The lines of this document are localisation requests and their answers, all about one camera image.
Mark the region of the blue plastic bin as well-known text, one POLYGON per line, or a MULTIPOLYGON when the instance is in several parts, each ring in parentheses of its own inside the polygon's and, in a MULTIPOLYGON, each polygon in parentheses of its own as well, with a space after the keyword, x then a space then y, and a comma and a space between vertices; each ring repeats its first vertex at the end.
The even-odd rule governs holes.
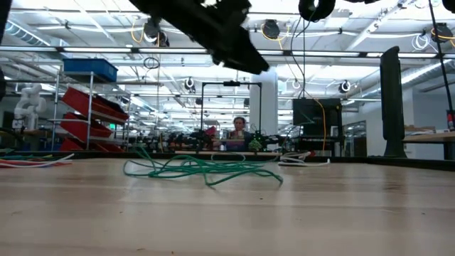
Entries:
POLYGON ((118 69, 102 58, 65 58, 63 73, 79 82, 116 82, 118 69))

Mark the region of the long ceiling light strip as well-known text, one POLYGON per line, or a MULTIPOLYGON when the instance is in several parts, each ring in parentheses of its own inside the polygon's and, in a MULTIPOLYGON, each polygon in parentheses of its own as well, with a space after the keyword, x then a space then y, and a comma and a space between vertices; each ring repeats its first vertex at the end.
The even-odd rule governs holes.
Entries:
MULTIPOLYGON (((40 53, 151 53, 206 55, 203 48, 107 48, 107 47, 61 47, 61 46, 0 46, 4 52, 40 53)), ((302 50, 258 50, 263 56, 327 57, 327 58, 379 58, 380 52, 302 51, 302 50)))

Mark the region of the thin black pole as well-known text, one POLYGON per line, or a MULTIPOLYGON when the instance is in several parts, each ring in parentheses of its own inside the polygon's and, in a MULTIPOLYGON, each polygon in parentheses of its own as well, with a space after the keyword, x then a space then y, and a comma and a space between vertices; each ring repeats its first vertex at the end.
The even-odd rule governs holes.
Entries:
POLYGON ((440 62, 441 73, 442 73, 442 77, 443 77, 443 81, 444 81, 444 88, 445 88, 446 97, 448 100, 449 113, 453 114, 453 104, 452 104, 452 98, 451 98, 451 93, 450 93, 450 89, 449 89, 449 81, 446 76, 446 68, 445 68, 444 59, 443 59, 443 55, 442 55, 441 44, 439 42, 439 34, 438 34, 437 23, 436 23, 436 19, 435 19, 435 15, 434 15, 432 0, 428 0, 428 4, 429 4, 430 16, 432 18, 434 36, 437 40, 437 53, 438 53, 437 55, 438 55, 439 62, 440 62))

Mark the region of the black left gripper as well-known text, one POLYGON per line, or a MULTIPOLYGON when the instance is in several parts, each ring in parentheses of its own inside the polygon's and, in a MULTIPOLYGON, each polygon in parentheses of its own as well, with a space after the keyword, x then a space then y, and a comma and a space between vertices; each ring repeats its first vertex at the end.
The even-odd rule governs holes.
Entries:
POLYGON ((141 12, 161 19, 186 34, 212 54, 224 68, 259 75, 268 62, 253 46, 242 27, 251 3, 248 0, 129 0, 141 12))

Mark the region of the metal shelving rack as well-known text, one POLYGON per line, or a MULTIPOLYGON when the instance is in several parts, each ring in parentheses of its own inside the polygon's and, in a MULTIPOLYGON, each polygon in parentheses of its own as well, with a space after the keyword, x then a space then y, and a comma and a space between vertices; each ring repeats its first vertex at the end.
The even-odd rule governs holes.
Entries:
POLYGON ((55 84, 54 110, 60 103, 69 110, 62 117, 50 120, 53 136, 62 137, 60 151, 101 151, 104 153, 122 153, 129 146, 125 129, 129 115, 115 100, 117 91, 97 92, 97 85, 109 82, 94 72, 67 72, 61 78, 72 78, 74 83, 59 92, 60 83, 55 84))

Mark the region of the white building column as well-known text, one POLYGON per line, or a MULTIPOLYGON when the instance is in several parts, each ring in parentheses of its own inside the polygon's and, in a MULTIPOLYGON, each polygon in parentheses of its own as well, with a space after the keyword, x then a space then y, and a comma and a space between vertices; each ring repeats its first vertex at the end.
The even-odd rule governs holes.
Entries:
POLYGON ((278 131, 278 74, 275 67, 250 78, 250 129, 271 135, 278 131))

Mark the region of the red slanted shelf bin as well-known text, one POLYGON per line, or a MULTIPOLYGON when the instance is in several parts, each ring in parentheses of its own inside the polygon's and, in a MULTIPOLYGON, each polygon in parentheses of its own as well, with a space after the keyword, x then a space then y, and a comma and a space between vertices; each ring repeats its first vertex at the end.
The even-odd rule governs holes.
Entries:
POLYGON ((60 146, 61 151, 102 151, 102 152, 117 152, 121 153, 124 150, 115 145, 115 144, 108 144, 104 142, 90 142, 89 148, 87 148, 86 143, 82 143, 77 139, 73 138, 65 138, 63 143, 60 146))
POLYGON ((103 122, 124 124, 129 119, 129 115, 117 103, 99 95, 90 96, 72 87, 68 88, 62 101, 81 115, 88 117, 88 112, 90 112, 92 119, 99 119, 103 122))
POLYGON ((90 132, 90 137, 102 138, 108 138, 112 133, 110 129, 106 128, 94 119, 90 121, 90 126, 88 126, 86 117, 73 112, 67 112, 64 114, 63 121, 60 122, 60 126, 82 142, 87 141, 87 132, 90 132))

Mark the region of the wooden top work desk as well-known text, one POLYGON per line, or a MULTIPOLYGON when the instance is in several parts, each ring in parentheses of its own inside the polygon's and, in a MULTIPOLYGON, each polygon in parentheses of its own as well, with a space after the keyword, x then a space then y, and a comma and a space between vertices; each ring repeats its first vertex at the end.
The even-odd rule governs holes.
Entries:
POLYGON ((455 132, 412 135, 403 142, 415 144, 417 159, 455 161, 455 132))

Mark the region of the person behind robot station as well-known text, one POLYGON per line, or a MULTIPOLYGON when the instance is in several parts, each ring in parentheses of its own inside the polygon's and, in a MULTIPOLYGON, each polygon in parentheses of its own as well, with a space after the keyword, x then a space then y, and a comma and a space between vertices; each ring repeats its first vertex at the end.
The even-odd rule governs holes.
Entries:
POLYGON ((252 140, 252 135, 245 130, 246 120, 243 117, 236 117, 233 120, 235 129, 229 132, 226 143, 228 151, 248 151, 248 144, 252 140))

